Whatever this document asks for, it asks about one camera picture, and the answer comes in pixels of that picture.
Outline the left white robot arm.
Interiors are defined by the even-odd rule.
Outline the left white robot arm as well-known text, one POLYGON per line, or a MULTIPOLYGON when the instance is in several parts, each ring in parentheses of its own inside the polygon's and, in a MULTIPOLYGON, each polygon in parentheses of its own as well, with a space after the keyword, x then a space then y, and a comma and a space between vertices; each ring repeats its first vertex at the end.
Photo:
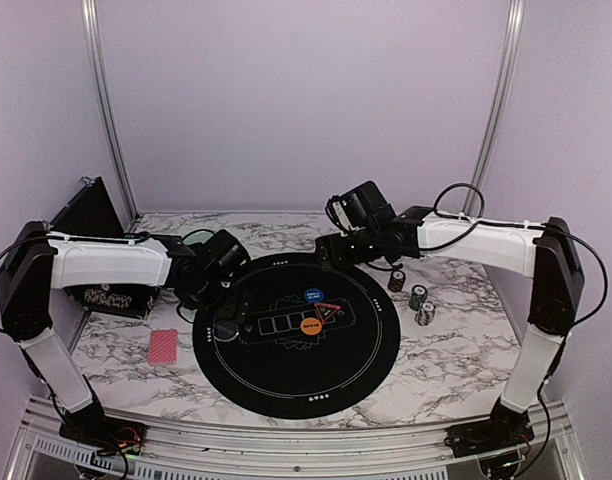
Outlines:
POLYGON ((179 236, 77 236, 28 222, 0 254, 1 331, 17 343, 92 445, 111 438, 93 388, 54 331, 54 290, 84 285, 143 285, 170 289, 187 308, 212 307, 224 284, 250 256, 226 230, 187 244, 179 236))

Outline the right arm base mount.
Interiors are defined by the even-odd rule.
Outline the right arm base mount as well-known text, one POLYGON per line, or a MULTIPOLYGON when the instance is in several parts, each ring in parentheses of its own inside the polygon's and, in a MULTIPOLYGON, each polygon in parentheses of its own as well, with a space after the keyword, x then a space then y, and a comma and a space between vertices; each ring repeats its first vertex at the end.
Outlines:
POLYGON ((529 420, 513 426, 505 420, 486 419, 449 427, 444 445, 451 449, 455 458, 461 458, 514 447, 534 438, 529 420))

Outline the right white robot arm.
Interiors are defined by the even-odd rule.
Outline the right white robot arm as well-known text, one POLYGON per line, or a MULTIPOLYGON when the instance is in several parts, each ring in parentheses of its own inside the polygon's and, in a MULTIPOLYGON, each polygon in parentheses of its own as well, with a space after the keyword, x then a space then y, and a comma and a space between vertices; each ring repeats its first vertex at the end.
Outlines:
POLYGON ((525 412, 536 398, 576 320, 585 279, 566 222, 556 217, 547 224, 475 220, 440 215, 428 207, 410 207, 400 214, 386 207, 370 212, 337 204, 334 209, 349 223, 339 233, 317 238, 315 254, 326 266, 430 256, 492 266, 532 279, 528 326, 499 399, 505 409, 481 428, 488 446, 505 446, 520 431, 516 413, 525 412))

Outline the green poker chip stack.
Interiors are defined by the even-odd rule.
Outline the green poker chip stack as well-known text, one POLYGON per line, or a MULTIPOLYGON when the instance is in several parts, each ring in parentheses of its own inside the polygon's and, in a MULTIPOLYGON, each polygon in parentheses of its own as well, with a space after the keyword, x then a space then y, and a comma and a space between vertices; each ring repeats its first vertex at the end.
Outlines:
POLYGON ((427 298, 428 298, 427 288, 419 284, 414 285, 410 291, 410 297, 409 297, 409 302, 408 302, 409 308, 411 310, 418 311, 421 305, 427 300, 427 298))

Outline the orange big blind button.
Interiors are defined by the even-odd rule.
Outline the orange big blind button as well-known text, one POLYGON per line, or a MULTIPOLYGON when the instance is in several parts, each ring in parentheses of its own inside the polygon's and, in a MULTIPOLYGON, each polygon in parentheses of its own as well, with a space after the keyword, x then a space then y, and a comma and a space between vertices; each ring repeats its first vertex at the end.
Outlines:
POLYGON ((315 317, 308 317, 301 321, 300 331, 309 337, 317 336, 322 332, 323 324, 315 317))

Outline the blue small blind button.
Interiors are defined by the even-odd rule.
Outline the blue small blind button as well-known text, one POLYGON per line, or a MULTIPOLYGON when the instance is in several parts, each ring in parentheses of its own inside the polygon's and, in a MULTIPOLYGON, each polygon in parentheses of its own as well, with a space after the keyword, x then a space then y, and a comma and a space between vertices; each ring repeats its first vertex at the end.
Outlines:
POLYGON ((325 299, 325 294, 318 288, 310 288, 304 292, 304 299, 309 304, 321 303, 325 299))

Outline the red black triangle all-in marker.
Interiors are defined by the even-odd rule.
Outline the red black triangle all-in marker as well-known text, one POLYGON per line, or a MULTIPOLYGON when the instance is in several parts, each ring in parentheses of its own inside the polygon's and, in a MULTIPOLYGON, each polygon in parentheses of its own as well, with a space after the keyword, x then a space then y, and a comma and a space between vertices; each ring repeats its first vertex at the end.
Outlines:
POLYGON ((323 326, 334 323, 337 316, 343 312, 340 305, 331 303, 315 303, 314 307, 317 318, 323 326))

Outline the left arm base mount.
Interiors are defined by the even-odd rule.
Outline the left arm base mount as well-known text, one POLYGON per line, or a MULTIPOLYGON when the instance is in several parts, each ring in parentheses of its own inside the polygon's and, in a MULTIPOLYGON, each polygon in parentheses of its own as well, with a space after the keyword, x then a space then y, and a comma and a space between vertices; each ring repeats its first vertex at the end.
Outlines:
POLYGON ((98 448, 102 455, 140 453, 146 435, 143 423, 114 417, 105 417, 101 422, 73 425, 62 422, 59 434, 69 440, 98 448))

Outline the red black poker chip stack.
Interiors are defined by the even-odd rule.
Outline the red black poker chip stack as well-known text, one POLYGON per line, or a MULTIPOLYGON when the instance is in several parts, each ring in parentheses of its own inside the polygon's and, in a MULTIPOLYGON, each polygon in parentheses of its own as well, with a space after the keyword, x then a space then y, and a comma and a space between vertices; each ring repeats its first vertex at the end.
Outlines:
POLYGON ((402 270, 393 270, 387 283, 387 289, 391 292, 401 292, 406 282, 406 275, 402 270))

